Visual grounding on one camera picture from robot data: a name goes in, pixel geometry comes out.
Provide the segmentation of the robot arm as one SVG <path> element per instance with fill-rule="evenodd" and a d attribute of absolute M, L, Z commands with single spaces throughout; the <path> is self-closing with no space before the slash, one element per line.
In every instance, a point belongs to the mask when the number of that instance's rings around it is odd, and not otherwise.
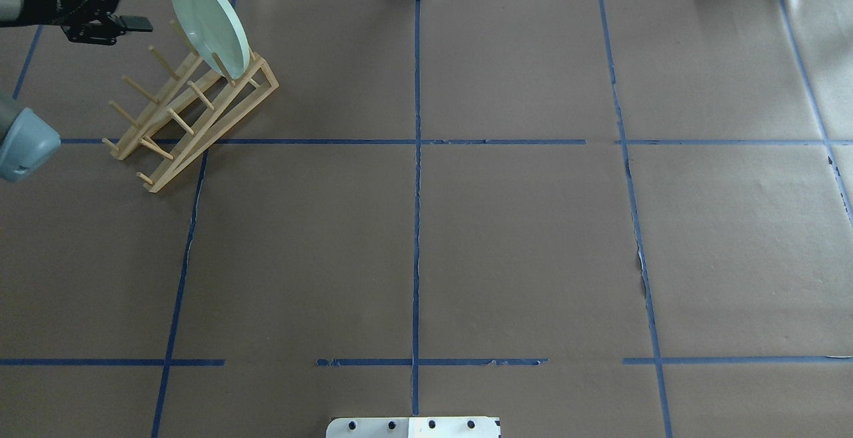
<path fill-rule="evenodd" d="M 4 28 L 57 26 L 71 43 L 112 46 L 128 32 L 153 30 L 146 17 L 118 15 L 121 0 L 1 0 Z M 61 138 L 30 107 L 2 95 L 2 179 L 30 177 L 58 152 Z"/>

